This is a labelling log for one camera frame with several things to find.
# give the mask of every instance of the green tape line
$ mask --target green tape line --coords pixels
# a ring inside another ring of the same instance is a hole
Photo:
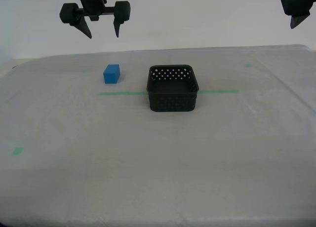
[[[22,151],[24,150],[24,148],[22,147],[16,147],[12,153],[12,156],[16,156],[22,153]]]
[[[239,90],[200,90],[198,94],[237,94]],[[122,91],[122,92],[102,92],[99,96],[118,96],[118,95],[148,95],[146,91]]]
[[[145,91],[140,92],[130,92],[130,91],[122,91],[122,92],[102,92],[99,93],[101,96],[116,96],[116,95],[147,95],[148,93]]]
[[[237,94],[239,90],[200,90],[198,94]]]

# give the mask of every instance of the blue block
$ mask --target blue block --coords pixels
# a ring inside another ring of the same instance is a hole
[[[119,65],[108,65],[103,72],[104,82],[106,84],[116,84],[120,76]]]

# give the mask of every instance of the basket rim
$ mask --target basket rim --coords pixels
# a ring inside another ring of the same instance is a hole
[[[149,90],[149,85],[150,85],[150,81],[151,81],[151,70],[153,68],[168,68],[168,67],[189,67],[190,70],[191,70],[191,73],[192,73],[192,76],[193,76],[193,80],[194,80],[194,83],[197,87],[197,90],[195,92],[188,92],[188,93],[168,93],[168,92],[164,92],[164,93],[156,93],[156,92],[152,92]],[[149,68],[149,75],[148,75],[148,80],[147,80],[147,92],[148,94],[155,94],[155,95],[192,95],[192,94],[197,94],[199,91],[199,87],[198,87],[198,82],[197,82],[197,78],[196,78],[196,75],[194,74],[194,70],[193,68],[190,66],[190,65],[187,65],[187,64],[172,64],[172,65],[155,65],[155,66],[151,66]]]

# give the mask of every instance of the black robotic arm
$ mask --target black robotic arm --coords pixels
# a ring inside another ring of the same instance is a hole
[[[106,7],[107,0],[80,0],[82,8],[76,3],[65,3],[60,12],[63,23],[70,24],[92,38],[89,27],[84,19],[88,16],[91,21],[98,21],[100,15],[114,15],[114,29],[119,37],[119,27],[130,17],[130,4],[127,1],[117,1],[115,6]],[[316,0],[281,0],[284,12],[292,17],[291,28],[301,24],[309,15]]]
[[[63,23],[70,24],[92,38],[90,29],[84,19],[88,16],[91,21],[98,21],[100,15],[114,15],[114,29],[119,37],[119,27],[129,20],[130,4],[127,1],[117,1],[115,6],[106,7],[107,0],[80,0],[83,8],[76,3],[65,3],[60,11]]]

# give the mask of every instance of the black plastic basket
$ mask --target black plastic basket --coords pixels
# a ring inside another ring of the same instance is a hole
[[[152,111],[187,112],[196,106],[198,83],[189,65],[153,66],[147,92]]]

